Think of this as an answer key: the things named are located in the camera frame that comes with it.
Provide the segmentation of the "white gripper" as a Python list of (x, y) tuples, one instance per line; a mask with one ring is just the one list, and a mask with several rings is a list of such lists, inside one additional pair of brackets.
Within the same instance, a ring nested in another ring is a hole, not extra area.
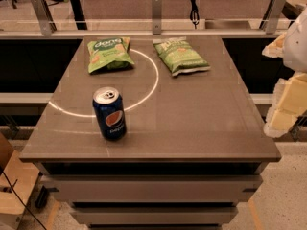
[(264, 132), (271, 138), (279, 138), (307, 111), (307, 8), (285, 34), (263, 49), (262, 55), (283, 57), (286, 67), (298, 71), (288, 80), (279, 79), (273, 90)]

